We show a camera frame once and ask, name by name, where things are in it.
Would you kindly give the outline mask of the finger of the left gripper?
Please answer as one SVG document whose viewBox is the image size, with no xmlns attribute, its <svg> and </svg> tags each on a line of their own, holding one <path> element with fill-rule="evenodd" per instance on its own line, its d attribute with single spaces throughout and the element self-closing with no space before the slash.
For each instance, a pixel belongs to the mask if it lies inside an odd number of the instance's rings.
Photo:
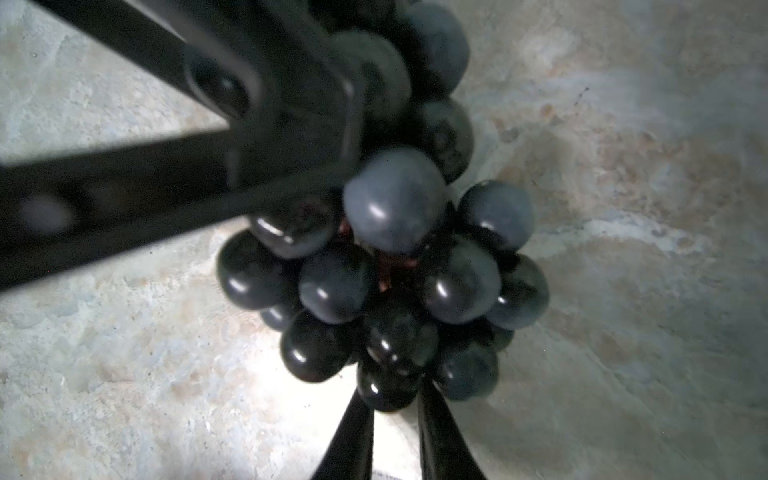
<svg viewBox="0 0 768 480">
<path fill-rule="evenodd" d="M 363 76 L 300 3 L 43 8 L 229 126 L 3 169 L 3 289 L 335 187 L 357 172 Z"/>
</svg>

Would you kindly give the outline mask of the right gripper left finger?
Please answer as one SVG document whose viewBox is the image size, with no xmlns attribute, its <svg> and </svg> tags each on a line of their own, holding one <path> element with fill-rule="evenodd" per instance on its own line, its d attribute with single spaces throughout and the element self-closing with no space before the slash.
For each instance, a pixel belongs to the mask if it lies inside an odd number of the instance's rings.
<svg viewBox="0 0 768 480">
<path fill-rule="evenodd" d="M 374 445 L 374 410 L 357 390 L 311 480 L 370 480 Z"/>
</svg>

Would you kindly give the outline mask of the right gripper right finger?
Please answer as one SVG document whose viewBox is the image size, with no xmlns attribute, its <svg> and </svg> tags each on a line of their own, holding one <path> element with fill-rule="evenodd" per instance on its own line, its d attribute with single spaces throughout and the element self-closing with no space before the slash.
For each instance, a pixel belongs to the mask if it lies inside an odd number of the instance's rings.
<svg viewBox="0 0 768 480">
<path fill-rule="evenodd" d="M 418 395 L 419 452 L 424 480 L 486 480 L 442 396 L 431 381 Z"/>
</svg>

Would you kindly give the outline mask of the black grape bunch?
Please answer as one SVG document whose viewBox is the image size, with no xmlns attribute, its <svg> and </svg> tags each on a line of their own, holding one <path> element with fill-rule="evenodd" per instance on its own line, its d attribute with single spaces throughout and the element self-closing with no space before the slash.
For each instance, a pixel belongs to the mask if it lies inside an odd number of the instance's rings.
<svg viewBox="0 0 768 480">
<path fill-rule="evenodd" d="M 531 200 L 499 180 L 450 185 L 475 138 L 452 94 L 470 61 L 456 16 L 424 1 L 305 1 L 364 79 L 361 170 L 342 188 L 254 211 L 216 261 L 236 306 L 281 334 L 298 379 L 357 367 L 373 409 L 407 407 L 427 385 L 447 399 L 489 395 L 499 354 L 549 303 L 522 254 Z"/>
</svg>

